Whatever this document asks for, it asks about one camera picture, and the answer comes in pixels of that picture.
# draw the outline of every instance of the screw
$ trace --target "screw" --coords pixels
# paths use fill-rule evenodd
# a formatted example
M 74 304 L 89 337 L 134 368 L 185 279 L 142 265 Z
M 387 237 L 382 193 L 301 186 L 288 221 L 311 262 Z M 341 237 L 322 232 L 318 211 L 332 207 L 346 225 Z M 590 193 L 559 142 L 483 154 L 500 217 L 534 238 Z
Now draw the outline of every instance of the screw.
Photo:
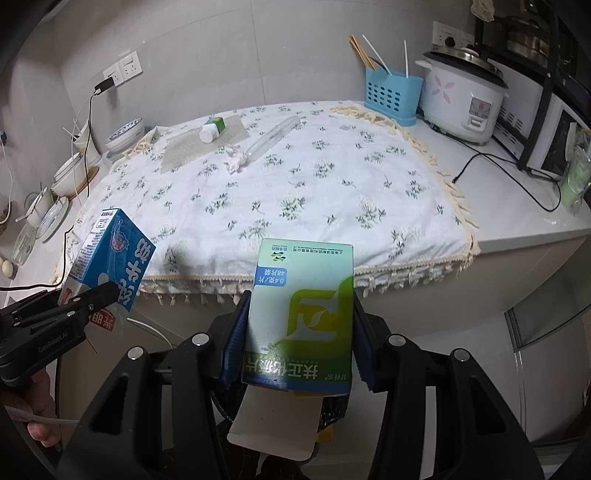
M 209 335 L 207 333 L 198 333 L 197 335 L 193 335 L 191 341 L 197 346 L 205 345 L 209 341 Z
M 406 345 L 406 338 L 402 335 L 390 335 L 388 337 L 388 343 L 392 346 L 404 346 Z
M 129 352 L 127 352 L 127 356 L 129 358 L 131 358 L 132 360 L 137 360 L 143 354 L 144 354 L 144 349 L 141 348 L 140 346 L 134 346 L 132 349 L 129 350 Z
M 453 352 L 453 356 L 456 357 L 456 360 L 459 360 L 460 362 L 465 362 L 466 360 L 470 359 L 470 353 L 463 348 L 459 348 Z

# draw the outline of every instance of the rice cooker lid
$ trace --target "rice cooker lid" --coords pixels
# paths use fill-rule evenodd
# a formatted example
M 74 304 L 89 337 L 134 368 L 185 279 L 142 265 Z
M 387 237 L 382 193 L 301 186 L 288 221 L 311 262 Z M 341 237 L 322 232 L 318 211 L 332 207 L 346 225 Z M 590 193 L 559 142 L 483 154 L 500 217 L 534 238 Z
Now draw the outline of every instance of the rice cooker lid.
M 431 51 L 424 55 L 431 60 L 440 61 L 450 67 L 475 75 L 502 88 L 508 88 L 503 79 L 503 73 L 492 63 L 482 60 L 478 53 L 469 48 L 452 48 L 434 45 Z

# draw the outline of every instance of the white countertop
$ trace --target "white countertop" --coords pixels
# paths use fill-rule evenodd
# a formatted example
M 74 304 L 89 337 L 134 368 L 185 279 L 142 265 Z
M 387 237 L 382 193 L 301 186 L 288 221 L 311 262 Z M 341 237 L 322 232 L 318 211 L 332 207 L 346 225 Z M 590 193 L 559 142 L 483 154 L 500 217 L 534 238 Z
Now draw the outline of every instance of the white countertop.
M 431 130 L 422 120 L 418 120 L 409 131 L 426 144 L 430 153 L 437 154 L 439 168 L 447 170 L 452 177 L 458 174 L 473 155 L 473 152 L 463 145 Z M 494 140 L 476 148 L 509 159 L 509 154 Z M 105 160 L 101 159 L 101 168 L 90 183 L 91 190 L 107 175 L 108 168 L 104 162 Z M 548 208 L 556 204 L 557 198 L 550 182 L 532 179 L 508 163 L 502 163 L 502 166 L 540 203 Z M 476 157 L 472 161 L 456 186 L 464 193 L 464 203 L 470 208 L 472 219 L 479 225 L 475 235 L 483 254 L 532 247 L 591 234 L 591 210 L 587 204 L 581 206 L 576 216 L 571 215 L 562 206 L 555 212 L 545 212 L 507 175 L 484 157 Z M 81 193 L 82 202 L 85 198 L 86 194 Z M 11 286 L 46 283 L 49 280 L 57 256 L 61 253 L 64 232 L 72 226 L 79 210 L 80 204 L 74 199 L 70 202 L 64 221 L 49 241 L 45 244 L 39 241 L 35 243 L 31 255 L 25 265 L 18 269 Z M 19 300 L 39 290 L 42 288 L 10 292 L 9 296 Z
M 90 182 L 90 189 L 96 187 L 100 181 L 107 175 L 109 165 L 101 159 L 98 163 L 99 171 L 96 177 Z M 80 201 L 84 204 L 86 200 L 86 189 L 79 194 Z M 33 245 L 33 251 L 27 258 L 22 267 L 18 267 L 17 274 L 10 283 L 11 287 L 33 285 L 36 283 L 49 283 L 53 269 L 60 254 L 63 255 L 62 247 L 64 245 L 64 232 L 69 230 L 74 224 L 76 216 L 80 211 L 80 202 L 74 198 L 68 205 L 68 213 L 64 217 L 61 225 L 46 243 L 37 240 Z M 8 304 L 9 297 L 15 301 L 21 300 L 41 290 L 50 290 L 49 288 L 34 288 L 31 290 L 18 290 L 8 292 L 5 299 L 5 305 Z
M 457 175 L 473 152 L 463 145 L 434 132 L 422 120 L 409 128 L 411 135 L 425 143 L 429 153 L 437 154 L 441 170 Z M 477 150 L 510 159 L 509 154 L 493 139 L 486 145 L 473 145 Z M 549 181 L 532 179 L 516 167 L 497 160 L 516 180 L 526 187 L 545 207 L 558 201 Z M 545 212 L 506 174 L 484 157 L 476 157 L 456 183 L 466 196 L 464 203 L 472 219 L 482 253 L 513 250 L 568 240 L 591 234 L 591 210 L 586 203 L 576 216 L 560 206 Z

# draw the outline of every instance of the blue and white bowl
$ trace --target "blue and white bowl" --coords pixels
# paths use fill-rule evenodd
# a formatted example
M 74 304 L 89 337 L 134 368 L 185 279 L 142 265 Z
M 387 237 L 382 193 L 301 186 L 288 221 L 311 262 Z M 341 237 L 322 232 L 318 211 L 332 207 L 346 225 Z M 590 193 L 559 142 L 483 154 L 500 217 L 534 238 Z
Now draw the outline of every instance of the blue and white bowl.
M 105 148 L 113 153 L 123 152 L 133 147 L 144 136 L 144 120 L 136 118 L 125 124 L 107 138 Z

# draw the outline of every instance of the blue utensil holder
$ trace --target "blue utensil holder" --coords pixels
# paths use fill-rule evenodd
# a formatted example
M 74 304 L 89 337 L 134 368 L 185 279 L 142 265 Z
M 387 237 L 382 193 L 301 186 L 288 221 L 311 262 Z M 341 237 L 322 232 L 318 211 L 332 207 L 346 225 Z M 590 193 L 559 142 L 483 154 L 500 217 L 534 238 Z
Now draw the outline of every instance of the blue utensil holder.
M 365 67 L 365 106 L 402 127 L 417 123 L 418 99 L 421 96 L 423 78 L 408 76 L 390 70 L 392 75 L 378 65 L 378 71 Z

